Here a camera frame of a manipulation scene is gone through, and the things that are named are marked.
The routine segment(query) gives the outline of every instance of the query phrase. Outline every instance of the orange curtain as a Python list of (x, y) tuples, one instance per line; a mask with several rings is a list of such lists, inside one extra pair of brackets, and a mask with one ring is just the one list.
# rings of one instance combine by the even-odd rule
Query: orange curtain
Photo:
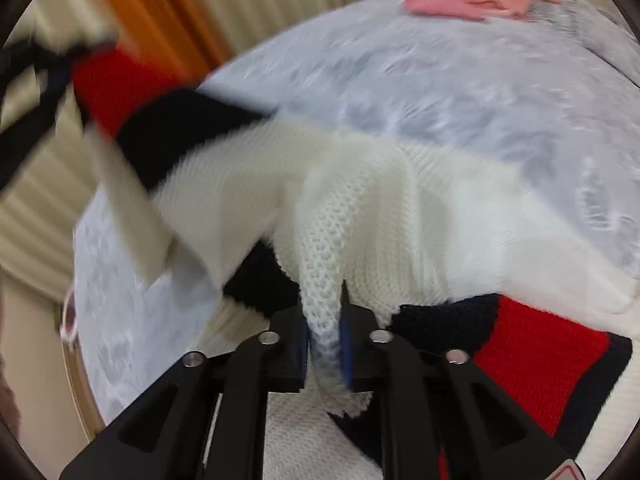
[(143, 56), (172, 68), (185, 80), (199, 80), (232, 57), (199, 0), (106, 2)]

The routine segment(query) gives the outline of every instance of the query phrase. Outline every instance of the red knitted patch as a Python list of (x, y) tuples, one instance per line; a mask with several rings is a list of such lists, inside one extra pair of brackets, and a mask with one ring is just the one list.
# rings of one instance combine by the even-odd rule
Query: red knitted patch
[(142, 64), (121, 50), (97, 52), (72, 69), (76, 95), (108, 136), (142, 105), (180, 86), (178, 76)]
[(447, 455), (442, 450), (438, 455), (438, 472), (440, 473), (440, 480), (449, 479), (449, 468), (447, 467)]
[(578, 380), (608, 347), (605, 332), (501, 296), (474, 361), (553, 436)]

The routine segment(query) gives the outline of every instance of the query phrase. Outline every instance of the warning label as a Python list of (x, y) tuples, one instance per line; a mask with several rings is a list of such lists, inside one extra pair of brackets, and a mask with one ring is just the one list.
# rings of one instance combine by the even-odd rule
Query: warning label
[(567, 460), (551, 473), (551, 476), (548, 476), (546, 480), (584, 480), (584, 476), (582, 476), (573, 460)]

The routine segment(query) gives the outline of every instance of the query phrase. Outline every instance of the bed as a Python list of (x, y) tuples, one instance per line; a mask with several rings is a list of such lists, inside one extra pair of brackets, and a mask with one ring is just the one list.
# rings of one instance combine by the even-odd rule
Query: bed
[[(530, 22), (488, 23), (417, 18), (400, 1), (367, 0), (303, 23), (212, 74), (201, 91), (329, 127), (463, 146), (513, 162), (583, 237), (637, 277), (635, 38), (585, 0), (538, 3)], [(74, 243), (82, 357), (109, 423), (197, 348), (220, 294), (180, 246), (167, 272), (146, 288), (102, 189)], [(559, 314), (640, 337), (640, 308), (633, 306), (584, 312), (576, 305)], [(220, 351), (234, 344), (218, 341)], [(628, 433), (635, 424), (629, 421)]]

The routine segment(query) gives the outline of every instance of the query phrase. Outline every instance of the white knitted fabric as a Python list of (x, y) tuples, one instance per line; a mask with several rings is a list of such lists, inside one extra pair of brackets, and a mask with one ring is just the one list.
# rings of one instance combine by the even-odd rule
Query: white knitted fabric
[(99, 130), (84, 133), (94, 159), (94, 170), (113, 205), (113, 218), (136, 264), (136, 274), (152, 285), (166, 268), (174, 232), (148, 200), (142, 183), (117, 145)]
[[(267, 327), (255, 310), (223, 298), (189, 350), (219, 355)], [(327, 416), (313, 377), (299, 394), (270, 393), (266, 421), (264, 480), (382, 480), (380, 468)]]
[(584, 322), (633, 300), (622, 276), (511, 166), (276, 119), (195, 150), (153, 202), (222, 285), (261, 236), (300, 284), (327, 408), (368, 397), (339, 371), (340, 284), (384, 325), (401, 304), (501, 292)]
[(604, 403), (575, 461), (586, 480), (596, 480), (607, 468), (640, 420), (640, 344)]

